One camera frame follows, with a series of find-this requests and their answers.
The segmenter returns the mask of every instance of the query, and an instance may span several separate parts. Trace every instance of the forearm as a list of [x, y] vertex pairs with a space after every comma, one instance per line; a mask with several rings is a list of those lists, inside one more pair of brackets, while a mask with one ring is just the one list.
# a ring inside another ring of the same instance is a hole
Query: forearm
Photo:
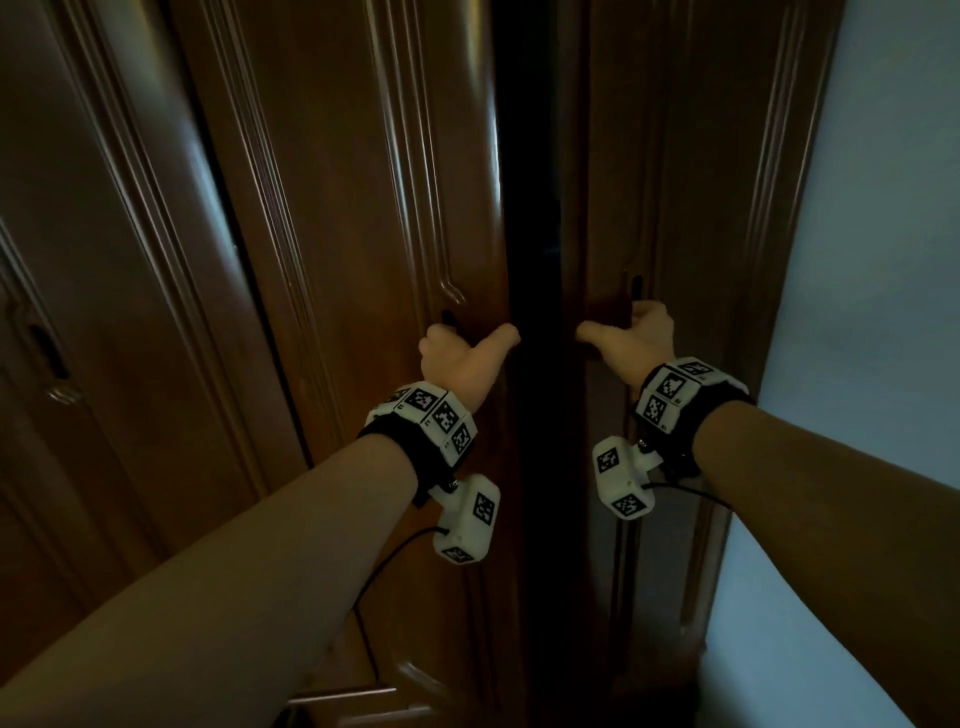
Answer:
[[109, 601], [0, 691], [4, 725], [269, 725], [417, 480], [371, 435]]
[[801, 599], [913, 720], [960, 715], [960, 493], [742, 402], [705, 420], [694, 456]]

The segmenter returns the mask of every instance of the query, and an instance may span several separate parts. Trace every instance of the polished wood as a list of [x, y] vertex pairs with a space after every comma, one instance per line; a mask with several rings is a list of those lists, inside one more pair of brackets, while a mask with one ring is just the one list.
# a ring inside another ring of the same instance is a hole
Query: polished wood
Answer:
[[[589, 4], [573, 36], [582, 64], [560, 78], [588, 109], [561, 146], [587, 160], [587, 221], [562, 241], [571, 310], [626, 326], [640, 276], [677, 322], [678, 354], [758, 391], [842, 5]], [[568, 442], [586, 462], [592, 443], [634, 430], [625, 388], [583, 355], [587, 433]], [[630, 524], [590, 500], [588, 663], [609, 710], [690, 719], [729, 520], [677, 492]]]
[[9, 3], [0, 68], [6, 679], [306, 464], [156, 7]]
[[[417, 343], [444, 310], [474, 340], [509, 319], [488, 9], [467, 0], [171, 9], [319, 461], [394, 387], [420, 378]], [[400, 688], [397, 699], [517, 721], [522, 546], [503, 381], [478, 425], [468, 468], [503, 493], [490, 555], [457, 569], [427, 540], [414, 543], [359, 609], [375, 676]], [[437, 518], [432, 503], [411, 511], [386, 549]], [[333, 673], [317, 679], [342, 683]]]

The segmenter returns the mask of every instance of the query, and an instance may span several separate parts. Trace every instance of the person's right hand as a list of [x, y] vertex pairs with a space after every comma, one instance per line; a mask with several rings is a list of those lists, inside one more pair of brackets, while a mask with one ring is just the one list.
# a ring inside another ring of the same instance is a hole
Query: person's right hand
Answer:
[[600, 350], [603, 360], [630, 386], [636, 399], [650, 373], [677, 357], [673, 353], [673, 319], [665, 305], [659, 301], [636, 301], [632, 320], [630, 328], [584, 321], [577, 327], [577, 341]]

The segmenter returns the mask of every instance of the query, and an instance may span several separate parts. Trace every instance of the white wall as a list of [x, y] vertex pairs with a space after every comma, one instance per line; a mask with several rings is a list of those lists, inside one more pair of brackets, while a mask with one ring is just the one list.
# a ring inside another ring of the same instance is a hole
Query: white wall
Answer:
[[[960, 3], [849, 0], [760, 406], [960, 486]], [[734, 520], [703, 726], [908, 726]]]

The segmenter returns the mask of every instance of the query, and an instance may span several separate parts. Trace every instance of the black cable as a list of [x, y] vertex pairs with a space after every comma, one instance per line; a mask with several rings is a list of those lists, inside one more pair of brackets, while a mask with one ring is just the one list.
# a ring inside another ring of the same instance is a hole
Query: black cable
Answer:
[[643, 486], [643, 490], [645, 491], [648, 491], [651, 488], [676, 488], [678, 491], [685, 491], [687, 493], [692, 493], [694, 496], [704, 497], [707, 500], [712, 500], [714, 503], [719, 503], [724, 508], [730, 508], [730, 510], [733, 510], [733, 506], [731, 506], [725, 500], [721, 500], [717, 496], [712, 496], [709, 493], [698, 491], [696, 488], [687, 488], [685, 485], [681, 485], [680, 483], [649, 483], [648, 485]]
[[442, 533], [446, 535], [449, 532], [450, 529], [448, 528], [440, 528], [438, 525], [432, 525], [429, 528], [421, 528], [416, 533], [408, 536], [406, 539], [404, 539], [402, 544], [390, 552], [390, 555], [387, 556], [387, 558], [376, 565], [376, 569], [374, 569], [370, 576], [367, 577], [367, 581], [364, 582], [363, 588], [360, 590], [360, 594], [358, 594], [357, 598], [353, 601], [353, 615], [357, 617], [357, 629], [360, 630], [360, 639], [363, 640], [364, 649], [367, 651], [367, 659], [370, 660], [370, 667], [373, 670], [373, 678], [377, 682], [380, 680], [380, 670], [376, 665], [376, 658], [373, 657], [373, 648], [370, 646], [370, 638], [367, 636], [367, 629], [364, 627], [363, 618], [360, 616], [360, 598], [367, 593], [367, 589], [371, 587], [373, 580], [376, 579], [376, 577], [387, 568], [387, 564], [393, 561], [394, 557], [396, 557], [396, 555], [399, 554], [409, 544], [413, 543], [420, 536], [425, 536], [428, 533]]

